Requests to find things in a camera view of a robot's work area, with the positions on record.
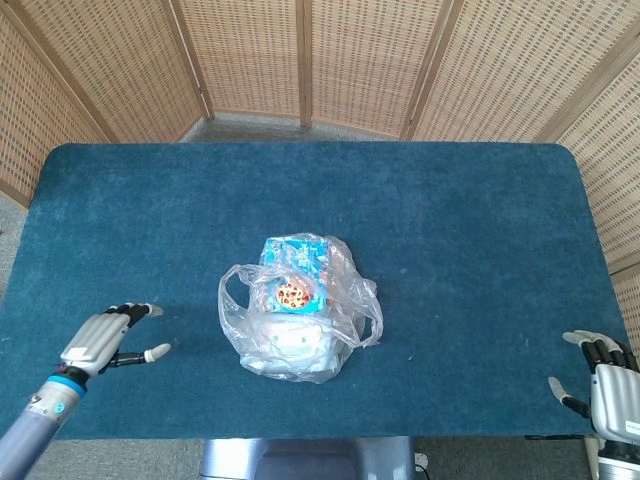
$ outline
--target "gray floor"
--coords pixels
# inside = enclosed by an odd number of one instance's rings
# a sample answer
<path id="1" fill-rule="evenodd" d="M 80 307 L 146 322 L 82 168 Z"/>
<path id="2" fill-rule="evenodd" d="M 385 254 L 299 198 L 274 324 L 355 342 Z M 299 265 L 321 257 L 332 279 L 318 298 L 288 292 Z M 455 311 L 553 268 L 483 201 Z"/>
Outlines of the gray floor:
<path id="1" fill-rule="evenodd" d="M 199 125 L 185 138 L 191 142 L 252 140 L 379 139 L 330 126 L 305 130 L 299 128 L 294 120 L 230 114 L 221 114 L 215 121 Z M 0 297 L 4 293 L 24 219 L 20 208 L 0 196 Z M 416 445 L 418 451 L 429 457 L 432 480 L 590 478 L 581 440 L 446 437 L 420 438 Z M 199 440 L 56 441 L 30 478 L 193 479 L 198 472 L 201 452 L 202 441 Z M 305 472 L 300 472 L 299 478 L 306 479 Z"/>

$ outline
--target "blue table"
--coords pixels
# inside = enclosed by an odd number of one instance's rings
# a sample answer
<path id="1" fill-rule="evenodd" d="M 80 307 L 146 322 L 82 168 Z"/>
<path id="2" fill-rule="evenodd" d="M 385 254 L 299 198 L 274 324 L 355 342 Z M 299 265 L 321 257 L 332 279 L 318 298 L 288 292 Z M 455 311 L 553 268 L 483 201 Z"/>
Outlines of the blue table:
<path id="1" fill-rule="evenodd" d="M 216 289 L 269 236 L 335 235 L 378 284 L 381 344 L 323 385 L 242 369 Z M 54 150 L 0 312 L 0 430 L 95 312 L 165 309 L 63 438 L 587 433 L 549 392 L 588 396 L 565 330 L 625 332 L 575 160 L 556 145 L 252 143 Z"/>

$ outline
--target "gray robot arm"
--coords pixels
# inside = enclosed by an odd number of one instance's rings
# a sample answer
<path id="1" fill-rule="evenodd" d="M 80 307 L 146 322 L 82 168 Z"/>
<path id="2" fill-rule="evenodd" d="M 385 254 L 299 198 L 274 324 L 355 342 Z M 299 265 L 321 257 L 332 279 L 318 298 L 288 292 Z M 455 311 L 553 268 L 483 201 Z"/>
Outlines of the gray robot arm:
<path id="1" fill-rule="evenodd" d="M 159 307 L 128 303 L 91 316 L 60 355 L 61 364 L 29 399 L 22 414 L 0 438 L 0 480 L 27 476 L 87 392 L 87 382 L 108 368 L 151 363 L 167 353 L 162 344 L 141 353 L 119 353 L 124 335 Z"/>
<path id="2" fill-rule="evenodd" d="M 560 381 L 549 377 L 554 396 L 566 407 L 591 420 L 603 442 L 598 452 L 601 480 L 640 480 L 640 373 L 625 344 L 585 330 L 565 333 L 582 350 L 591 371 L 591 405 L 569 395 Z"/>

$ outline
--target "clear plastic bag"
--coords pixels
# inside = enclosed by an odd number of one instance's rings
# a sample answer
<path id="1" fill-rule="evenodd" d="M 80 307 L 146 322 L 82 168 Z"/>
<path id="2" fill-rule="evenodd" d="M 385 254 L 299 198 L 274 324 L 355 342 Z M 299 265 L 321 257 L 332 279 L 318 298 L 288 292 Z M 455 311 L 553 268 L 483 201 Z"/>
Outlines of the clear plastic bag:
<path id="1" fill-rule="evenodd" d="M 249 286 L 246 309 L 227 291 L 234 275 Z M 269 238 L 259 265 L 231 267 L 220 279 L 218 312 L 243 367 L 296 382 L 333 378 L 383 330 L 376 284 L 356 271 L 346 244 L 309 233 Z M 367 318 L 371 334 L 362 339 Z"/>

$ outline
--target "robotic finger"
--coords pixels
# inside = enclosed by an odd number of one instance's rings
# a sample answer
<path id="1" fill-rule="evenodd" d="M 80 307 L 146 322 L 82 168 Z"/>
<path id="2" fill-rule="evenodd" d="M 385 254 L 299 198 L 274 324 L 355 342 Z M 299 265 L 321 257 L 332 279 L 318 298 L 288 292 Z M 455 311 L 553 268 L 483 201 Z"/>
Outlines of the robotic finger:
<path id="1" fill-rule="evenodd" d="M 155 348 L 150 348 L 140 353 L 116 353 L 106 368 L 124 367 L 126 365 L 140 365 L 143 363 L 153 363 L 171 350 L 169 343 L 162 343 Z"/>
<path id="2" fill-rule="evenodd" d="M 586 330 L 565 332 L 562 334 L 562 338 L 580 347 L 592 374 L 595 372 L 596 366 L 601 363 L 613 365 L 612 352 L 621 351 L 620 347 L 610 338 L 600 334 L 592 334 Z"/>
<path id="3" fill-rule="evenodd" d="M 598 352 L 603 348 L 607 350 L 611 359 L 607 358 L 608 361 L 606 363 L 638 371 L 638 362 L 631 349 L 624 343 L 613 340 L 606 335 L 586 330 L 575 330 L 574 332 L 566 332 L 563 334 L 562 338 L 570 343 L 580 345 L 581 348 L 583 348 L 583 352 L 584 348 L 590 349 L 590 347 L 588 347 L 588 343 L 593 342 Z"/>
<path id="4" fill-rule="evenodd" d="M 164 313 L 162 311 L 162 308 L 158 307 L 157 305 L 152 305 L 151 303 L 142 303 L 142 304 L 125 303 L 124 305 L 120 305 L 119 307 L 112 305 L 111 307 L 107 308 L 105 313 L 122 313 L 127 311 L 129 308 L 133 306 L 147 307 L 146 315 L 149 315 L 150 317 L 159 317 Z"/>
<path id="5" fill-rule="evenodd" d="M 589 412 L 589 405 L 569 395 L 562 387 L 560 380 L 556 377 L 549 377 L 549 387 L 553 396 L 565 407 L 570 408 L 583 418 L 591 419 L 591 413 Z"/>

